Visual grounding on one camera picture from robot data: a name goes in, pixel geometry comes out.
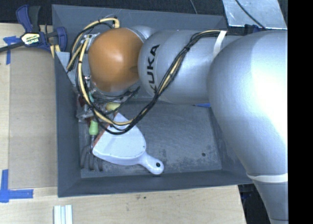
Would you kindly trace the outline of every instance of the white strap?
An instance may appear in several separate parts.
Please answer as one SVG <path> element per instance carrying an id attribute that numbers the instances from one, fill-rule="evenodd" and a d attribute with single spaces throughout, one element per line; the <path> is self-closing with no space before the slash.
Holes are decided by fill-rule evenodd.
<path id="1" fill-rule="evenodd" d="M 217 37 L 217 40 L 215 42 L 214 48 L 213 48 L 213 59 L 217 56 L 217 54 L 220 52 L 221 50 L 221 45 L 223 42 L 223 39 L 226 35 L 227 31 L 222 30 L 220 32 L 220 34 Z"/>
<path id="2" fill-rule="evenodd" d="M 247 176 L 252 180 L 266 183 L 282 183 L 288 181 L 288 173 L 283 175 L 258 175 L 258 176 L 252 176 L 247 174 Z"/>

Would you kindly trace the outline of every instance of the yellow wire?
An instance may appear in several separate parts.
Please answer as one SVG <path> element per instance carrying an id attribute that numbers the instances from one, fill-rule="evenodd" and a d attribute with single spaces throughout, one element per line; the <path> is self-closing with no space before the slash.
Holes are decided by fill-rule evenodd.
<path id="1" fill-rule="evenodd" d="M 92 27 L 92 26 L 96 25 L 97 23 L 103 23 L 103 22 L 107 22 L 107 21 L 114 21 L 114 27 L 115 27 L 115 28 L 119 28 L 119 27 L 120 27 L 120 22 L 119 22 L 118 19 L 116 19 L 116 18 L 103 18 L 103 19 L 100 19 L 100 20 L 98 20 L 98 21 L 94 21 L 94 22 L 88 24 L 87 26 L 84 27 L 83 30 L 86 30 L 86 29 L 88 29 L 89 27 Z M 82 36 L 83 34 L 84 34 L 84 33 L 81 33 L 81 34 L 77 37 L 76 41 L 74 42 L 73 49 L 76 48 L 76 46 L 77 46 L 77 44 L 78 44 L 78 42 L 79 42 L 79 39 L 81 38 L 81 36 Z M 67 66 L 67 70 L 72 66 L 73 62 L 75 61 L 75 59 L 76 59 L 76 57 L 77 57 L 77 55 L 78 55 L 78 53 L 79 53 L 79 49 L 76 50 L 76 52 L 75 52 L 74 55 L 72 56 L 71 60 L 69 61 L 69 64 L 68 64 L 68 66 Z"/>
<path id="2" fill-rule="evenodd" d="M 119 21 L 115 18 L 104 18 L 104 19 L 101 19 L 100 22 L 104 22 L 104 21 L 115 21 L 115 28 L 118 28 L 120 27 L 120 24 L 119 24 Z M 89 24 L 88 26 L 86 26 L 84 28 L 87 29 L 88 27 L 91 27 L 95 24 L 97 24 L 99 21 L 95 21 L 91 24 Z M 203 31 L 199 34 L 204 34 L 204 33 L 209 33 L 209 32 L 220 32 L 220 30 L 207 30 L 207 31 Z M 79 83 L 80 83 L 80 88 L 81 88 L 81 91 L 82 91 L 82 94 L 83 94 L 83 97 L 85 98 L 86 102 L 91 106 L 91 103 L 90 103 L 90 100 L 89 100 L 89 96 L 87 95 L 87 92 L 85 90 L 85 86 L 84 86 L 84 82 L 83 82 L 83 76 L 82 76 L 82 63 L 83 63 L 83 58 L 84 58 L 84 54 L 85 54 L 85 51 L 86 51 L 86 48 L 87 48 L 87 44 L 89 42 L 89 38 L 86 38 L 85 39 L 85 42 L 83 44 L 81 44 L 78 49 L 76 50 L 76 52 L 74 53 L 73 57 L 72 57 L 72 60 L 70 62 L 70 64 L 68 65 L 68 67 L 71 65 L 71 63 L 73 62 L 74 59 L 76 59 L 78 53 L 80 52 L 80 56 L 79 56 L 79 61 L 78 61 L 78 65 L 77 65 L 77 70 L 78 70 L 78 78 L 79 78 Z M 177 66 L 182 62 L 182 57 L 180 56 L 178 61 L 175 63 L 175 65 L 173 66 L 173 68 L 171 69 L 169 75 L 166 77 L 165 79 L 165 82 L 163 83 L 163 86 L 160 88 L 160 92 L 162 92 L 163 88 L 168 84 L 168 81 L 170 79 L 170 75 L 172 75 Z M 114 124 L 114 125 L 118 125 L 118 126 L 124 126 L 124 125 L 128 125 L 130 123 L 132 123 L 132 121 L 134 119 L 131 119 L 131 120 L 128 120 L 128 121 L 125 121 L 125 122 L 116 122 L 114 120 L 110 120 L 106 117 L 104 117 L 99 111 L 97 111 L 96 109 L 94 109 L 94 113 L 97 115 L 98 118 L 102 119 L 103 121 L 107 122 L 107 123 L 110 123 L 110 124 Z"/>
<path id="3" fill-rule="evenodd" d="M 86 38 L 83 46 L 82 46 L 82 51 L 80 53 L 80 56 L 79 56 L 79 59 L 78 59 L 78 65 L 77 65 L 77 68 L 78 68 L 78 80 L 79 80 L 79 84 L 80 84 L 80 88 L 81 88 L 81 91 L 82 91 L 82 94 L 83 94 L 83 97 L 85 98 L 86 102 L 88 103 L 88 105 L 91 106 L 91 103 L 90 103 L 90 100 L 89 100 L 89 97 L 87 95 L 87 92 L 85 90 L 85 86 L 84 86 L 84 82 L 83 82 L 83 76 L 82 76 L 82 64 L 83 64 L 83 58 L 84 58 L 84 54 L 85 54 L 85 51 L 86 51 L 86 48 L 87 48 L 87 44 L 89 42 L 89 38 Z M 114 125 L 118 125 L 118 126 L 124 126 L 124 125 L 128 125 L 130 124 L 132 120 L 129 120 L 129 121 L 125 121 L 125 122 L 117 122 L 117 121 L 114 121 L 114 120 L 110 120 L 110 119 L 107 119 L 105 118 L 100 112 L 98 112 L 96 109 L 94 110 L 95 114 L 102 120 L 104 120 L 105 122 L 108 122 L 110 124 L 114 124 Z"/>

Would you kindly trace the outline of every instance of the blue tape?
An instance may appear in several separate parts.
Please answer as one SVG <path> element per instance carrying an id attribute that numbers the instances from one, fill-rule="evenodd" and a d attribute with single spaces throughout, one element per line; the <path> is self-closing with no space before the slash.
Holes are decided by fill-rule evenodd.
<path id="1" fill-rule="evenodd" d="M 8 175 L 9 170 L 2 171 L 1 188 L 0 188 L 0 202 L 8 203 L 12 199 L 32 199 L 34 189 L 9 190 L 8 189 Z"/>
<path id="2" fill-rule="evenodd" d="M 21 42 L 20 38 L 16 36 L 4 37 L 3 40 L 7 45 Z M 8 50 L 6 52 L 6 64 L 9 65 L 10 63 L 11 63 L 11 50 Z"/>

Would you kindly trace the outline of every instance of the wooden table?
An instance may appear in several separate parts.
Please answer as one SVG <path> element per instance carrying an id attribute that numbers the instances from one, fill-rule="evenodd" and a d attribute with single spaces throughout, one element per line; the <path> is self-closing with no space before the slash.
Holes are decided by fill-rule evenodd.
<path id="1" fill-rule="evenodd" d="M 3 38 L 20 36 L 23 28 L 19 24 L 0 23 L 0 47 L 5 46 Z M 12 51 L 11 58 L 23 54 L 23 58 L 32 54 L 41 54 L 38 49 L 22 49 Z M 8 169 L 9 160 L 15 162 L 13 155 L 15 143 L 12 143 L 13 129 L 10 129 L 10 65 L 6 65 L 6 53 L 0 54 L 0 170 Z M 28 126 L 32 127 L 31 118 Z M 38 160 L 36 165 L 29 165 L 31 171 L 41 171 L 45 164 L 44 157 L 34 155 Z M 2 224 L 45 224 L 53 223 L 53 207 L 55 205 L 71 204 L 73 222 L 75 224 L 245 224 L 245 216 L 237 186 L 214 188 L 176 190 L 150 193 L 131 193 L 117 195 L 101 195 L 88 197 L 58 198 L 56 186 L 45 186 L 44 172 L 36 173 L 37 180 L 42 178 L 42 185 L 34 188 L 33 199 L 10 200 L 9 203 L 0 203 Z"/>

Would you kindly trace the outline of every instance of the blue clamp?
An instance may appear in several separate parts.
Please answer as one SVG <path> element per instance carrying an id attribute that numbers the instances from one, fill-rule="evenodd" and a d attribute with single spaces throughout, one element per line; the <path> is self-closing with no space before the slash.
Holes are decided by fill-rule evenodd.
<path id="1" fill-rule="evenodd" d="M 8 203 L 13 199 L 32 199 L 34 189 L 8 189 L 8 169 L 2 171 L 1 189 L 0 189 L 0 202 Z"/>
<path id="2" fill-rule="evenodd" d="M 15 44 L 21 42 L 21 39 L 16 36 L 4 37 L 3 41 L 7 45 Z M 6 64 L 9 65 L 11 63 L 11 50 L 8 50 L 6 53 Z"/>
<path id="3" fill-rule="evenodd" d="M 26 47 L 36 47 L 41 48 L 47 52 L 50 52 L 51 44 L 47 41 L 49 37 L 58 36 L 59 38 L 59 47 L 61 51 L 65 51 L 67 46 L 67 34 L 64 27 L 56 28 L 55 34 L 50 33 L 45 35 L 43 32 L 40 32 L 40 27 L 38 25 L 38 13 L 40 6 L 29 6 L 23 5 L 19 7 L 16 11 L 16 17 L 25 30 L 25 33 L 21 36 L 29 35 L 30 38 L 36 38 L 36 35 L 39 35 L 36 38 L 35 43 L 25 44 Z"/>

